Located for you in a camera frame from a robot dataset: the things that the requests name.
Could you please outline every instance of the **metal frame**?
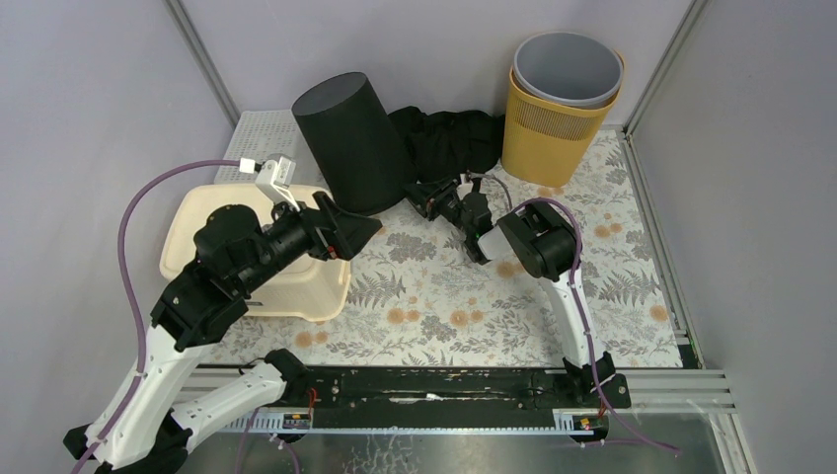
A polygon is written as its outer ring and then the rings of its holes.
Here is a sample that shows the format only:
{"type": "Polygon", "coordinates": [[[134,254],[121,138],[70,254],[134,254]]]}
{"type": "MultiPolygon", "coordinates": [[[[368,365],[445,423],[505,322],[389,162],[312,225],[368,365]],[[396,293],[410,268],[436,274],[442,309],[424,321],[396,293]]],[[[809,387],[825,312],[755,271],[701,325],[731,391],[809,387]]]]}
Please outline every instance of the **metal frame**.
{"type": "Polygon", "coordinates": [[[695,333],[692,330],[693,325],[691,313],[684,303],[683,290],[681,289],[680,280],[677,277],[677,272],[674,270],[671,252],[668,250],[662,228],[658,224],[659,219],[656,207],[654,206],[653,200],[648,193],[646,175],[638,160],[633,139],[630,136],[623,134],[620,137],[620,143],[622,145],[622,152],[625,156],[625,162],[628,165],[628,175],[631,178],[631,183],[634,187],[634,196],[637,199],[637,207],[640,210],[640,216],[643,219],[643,224],[645,225],[648,237],[650,238],[654,264],[659,272],[663,296],[666,298],[668,306],[674,316],[672,318],[674,335],[678,339],[678,345],[685,344],[686,342],[691,344],[700,366],[706,366],[706,361],[704,360],[700,345],[698,344],[695,333]]]}
{"type": "Polygon", "coordinates": [[[679,57],[680,51],[686,45],[698,22],[701,18],[703,18],[703,14],[706,11],[707,6],[709,6],[711,2],[712,0],[692,0],[691,5],[689,5],[689,8],[686,9],[686,13],[683,15],[680,25],[677,26],[677,30],[671,38],[671,42],[668,44],[668,47],[663,53],[662,58],[660,58],[659,63],[657,63],[653,74],[651,74],[651,78],[648,80],[646,89],[640,96],[640,101],[637,102],[637,106],[634,108],[634,111],[625,123],[624,131],[627,136],[630,137],[633,135],[637,126],[642,122],[643,115],[646,113],[648,106],[656,96],[656,93],[665,81],[665,78],[668,76],[668,71],[671,70],[671,66],[676,61],[677,57],[679,57]]]}
{"type": "MultiPolygon", "coordinates": [[[[164,3],[218,104],[230,123],[235,126],[241,114],[195,30],[182,1],[164,0],[164,3]]],[[[672,265],[671,253],[658,225],[658,215],[647,190],[647,178],[640,164],[639,151],[633,141],[633,134],[642,124],[648,107],[664,84],[678,56],[688,44],[692,32],[703,18],[710,3],[711,0],[691,2],[626,123],[602,127],[620,131],[620,143],[628,165],[628,172],[651,240],[654,262],[660,272],[660,284],[674,315],[672,325],[676,343],[678,345],[691,344],[701,367],[705,367],[705,360],[691,329],[692,318],[684,301],[679,278],[672,265]]],[[[703,413],[712,423],[727,472],[756,472],[722,370],[622,369],[621,373],[624,373],[629,380],[634,400],[634,408],[628,412],[635,414],[703,413]]],[[[178,395],[177,401],[194,399],[238,376],[236,367],[232,365],[199,366],[178,395]]]]}
{"type": "MultiPolygon", "coordinates": [[[[562,368],[555,371],[565,373],[562,368]]],[[[631,387],[634,407],[624,410],[627,413],[736,413],[722,370],[626,368],[619,372],[625,375],[631,387]]],[[[175,403],[198,398],[240,376],[234,365],[199,366],[184,384],[175,403]]]]}
{"type": "Polygon", "coordinates": [[[230,120],[233,128],[235,128],[238,124],[238,118],[241,116],[241,113],[239,112],[235,101],[233,101],[230,91],[227,90],[227,86],[224,84],[223,79],[221,79],[218,69],[215,68],[215,63],[212,62],[209,52],[206,51],[206,46],[204,46],[203,41],[200,40],[197,30],[194,28],[191,18],[189,18],[189,13],[186,11],[186,7],[184,7],[181,0],[163,0],[163,3],[166,4],[169,13],[172,16],[172,20],[175,22],[175,25],[177,25],[181,35],[183,35],[184,42],[189,47],[189,51],[194,58],[194,62],[197,64],[197,67],[200,68],[200,72],[203,73],[203,77],[206,78],[209,89],[218,101],[218,105],[221,106],[221,110],[224,112],[224,115],[227,116],[227,119],[230,120]]]}

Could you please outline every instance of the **gray wall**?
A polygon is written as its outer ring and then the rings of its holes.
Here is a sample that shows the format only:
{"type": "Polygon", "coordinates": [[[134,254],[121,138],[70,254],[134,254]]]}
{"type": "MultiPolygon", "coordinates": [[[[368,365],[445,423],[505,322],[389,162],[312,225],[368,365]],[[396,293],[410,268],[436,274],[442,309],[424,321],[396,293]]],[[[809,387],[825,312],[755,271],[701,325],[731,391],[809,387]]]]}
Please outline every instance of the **gray wall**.
{"type": "Polygon", "coordinates": [[[714,2],[636,135],[761,473],[837,463],[834,18],[829,0],[714,2]]]}
{"type": "Polygon", "coordinates": [[[623,123],[690,0],[186,0],[241,110],[289,109],[310,87],[360,70],[388,110],[505,109],[517,46],[570,29],[627,62],[623,123]]]}
{"type": "MultiPolygon", "coordinates": [[[[161,1],[0,2],[0,472],[68,472],[66,430],[101,414],[134,330],[116,265],[131,196],[172,167],[223,154],[232,129],[161,1]]],[[[128,229],[147,314],[192,172],[128,229]]]]}

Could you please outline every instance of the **black cloth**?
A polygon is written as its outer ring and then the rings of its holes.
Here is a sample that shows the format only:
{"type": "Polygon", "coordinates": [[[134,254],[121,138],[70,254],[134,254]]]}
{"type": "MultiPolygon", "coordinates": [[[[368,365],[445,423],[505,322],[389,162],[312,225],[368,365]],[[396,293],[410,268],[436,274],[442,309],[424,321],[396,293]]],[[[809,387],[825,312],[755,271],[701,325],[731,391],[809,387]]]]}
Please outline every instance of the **black cloth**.
{"type": "Polygon", "coordinates": [[[416,107],[389,114],[418,171],[418,180],[433,183],[473,171],[485,173],[502,153],[505,116],[485,112],[437,112],[416,107]]]}

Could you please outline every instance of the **black trash can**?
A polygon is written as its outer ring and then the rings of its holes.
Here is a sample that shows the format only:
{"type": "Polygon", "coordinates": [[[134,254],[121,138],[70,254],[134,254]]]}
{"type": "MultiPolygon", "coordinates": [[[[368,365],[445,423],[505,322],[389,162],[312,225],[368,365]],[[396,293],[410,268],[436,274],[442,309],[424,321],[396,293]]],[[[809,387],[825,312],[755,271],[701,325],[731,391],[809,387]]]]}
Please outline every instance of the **black trash can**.
{"type": "Polygon", "coordinates": [[[372,84],[348,72],[303,94],[291,108],[337,205],[363,215],[404,198],[416,171],[372,84]]]}

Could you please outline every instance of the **floral tablecloth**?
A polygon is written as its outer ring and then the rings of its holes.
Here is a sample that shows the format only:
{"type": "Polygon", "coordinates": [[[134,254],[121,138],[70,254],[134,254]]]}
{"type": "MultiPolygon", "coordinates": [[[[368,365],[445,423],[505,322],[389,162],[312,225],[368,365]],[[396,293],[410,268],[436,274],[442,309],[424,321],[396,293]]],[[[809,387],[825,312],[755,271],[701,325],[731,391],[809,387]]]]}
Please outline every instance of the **floral tablecloth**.
{"type": "MultiPolygon", "coordinates": [[[[562,188],[520,181],[499,165],[492,173],[515,203],[550,197],[573,211],[583,234],[584,291],[617,366],[681,366],[616,133],[597,134],[562,188]]],[[[483,191],[493,216],[502,216],[502,189],[486,181],[483,191]]],[[[377,217],[384,227],[351,262],[342,314],[324,323],[242,318],[212,361],[244,363],[290,348],[309,364],[561,365],[549,300],[513,255],[473,264],[452,225],[423,220],[405,201],[377,217]]]]}

